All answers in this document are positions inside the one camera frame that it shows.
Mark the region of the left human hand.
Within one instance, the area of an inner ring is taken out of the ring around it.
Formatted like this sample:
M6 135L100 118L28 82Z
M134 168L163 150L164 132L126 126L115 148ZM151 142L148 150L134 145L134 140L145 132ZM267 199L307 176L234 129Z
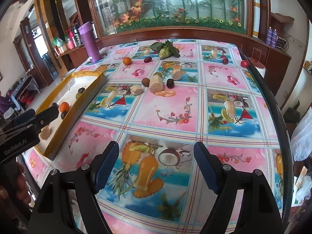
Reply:
M9 161L5 164L1 164L1 185L8 192L8 202L11 206L14 214L19 219L19 221L28 224L31 216L31 210L29 206L26 206L21 200L16 196L17 192L17 176L18 167L15 159Z

